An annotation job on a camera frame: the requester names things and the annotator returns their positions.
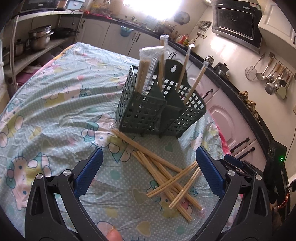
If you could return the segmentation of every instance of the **bright window light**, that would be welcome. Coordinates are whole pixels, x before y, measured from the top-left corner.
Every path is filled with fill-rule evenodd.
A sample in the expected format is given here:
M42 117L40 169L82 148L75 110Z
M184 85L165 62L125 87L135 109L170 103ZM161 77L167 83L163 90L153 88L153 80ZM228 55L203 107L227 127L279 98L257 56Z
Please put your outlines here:
M172 17L182 0L124 0L123 4L158 20Z

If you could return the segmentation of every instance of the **silver pivot bolt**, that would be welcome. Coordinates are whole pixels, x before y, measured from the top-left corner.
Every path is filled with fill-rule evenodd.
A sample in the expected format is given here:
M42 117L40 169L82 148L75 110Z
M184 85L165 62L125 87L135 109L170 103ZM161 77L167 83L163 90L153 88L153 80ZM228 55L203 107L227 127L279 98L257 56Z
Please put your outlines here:
M235 176L235 171L233 170L229 170L227 173L229 176Z
M257 174L257 175L255 176L255 178L256 178L257 180L262 180L262 176L260 176L259 174Z
M69 176L71 174L71 172L72 171L70 169L67 169L67 170L63 171L63 174L64 174L64 176Z
M36 175L36 179L38 179L38 180L41 179L42 177L43 177L42 173L39 173L39 174Z

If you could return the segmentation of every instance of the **light green polka dot fabric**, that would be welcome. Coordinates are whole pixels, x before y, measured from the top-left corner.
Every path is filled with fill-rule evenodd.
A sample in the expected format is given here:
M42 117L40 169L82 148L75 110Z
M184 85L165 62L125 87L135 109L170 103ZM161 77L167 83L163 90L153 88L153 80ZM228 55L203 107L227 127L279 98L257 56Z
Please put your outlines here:
M203 210L181 201L193 218L190 223L168 208L170 201L164 194L147 198L158 184L131 155L133 147L110 132L131 64L137 65L138 60L77 43L36 73L0 116L0 205L23 235L36 174L59 175L72 169L96 146L102 148L104 162L80 200L103 234L115 226L125 241L190 240L212 212L218 197L203 175L189 190ZM182 169L195 160L201 145L214 159L224 156L217 126L208 113L179 139L128 136ZM65 223L75 230L60 195L56 198ZM225 229L231 226L239 203L240 198Z

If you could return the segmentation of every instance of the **hanging hole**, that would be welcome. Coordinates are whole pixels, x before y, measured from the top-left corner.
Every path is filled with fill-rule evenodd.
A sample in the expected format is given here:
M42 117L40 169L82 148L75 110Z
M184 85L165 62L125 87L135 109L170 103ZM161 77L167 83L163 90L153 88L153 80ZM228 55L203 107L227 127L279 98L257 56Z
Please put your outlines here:
M170 69L170 71L171 71L172 73L174 73L174 72L176 71L176 68L177 68L177 66L175 65L173 68Z

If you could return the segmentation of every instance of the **green heart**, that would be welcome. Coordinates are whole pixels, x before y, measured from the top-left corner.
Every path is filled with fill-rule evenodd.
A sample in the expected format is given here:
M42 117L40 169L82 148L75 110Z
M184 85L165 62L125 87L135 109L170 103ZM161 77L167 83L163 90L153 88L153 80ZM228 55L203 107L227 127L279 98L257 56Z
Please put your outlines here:
M149 199L146 193L139 192L138 189L133 189L132 192L133 192L133 197L138 205L143 204Z
M174 151L174 149L173 149L173 145L172 145L171 142L169 142L169 143L165 146L165 150L166 150L167 152L173 152L173 151Z

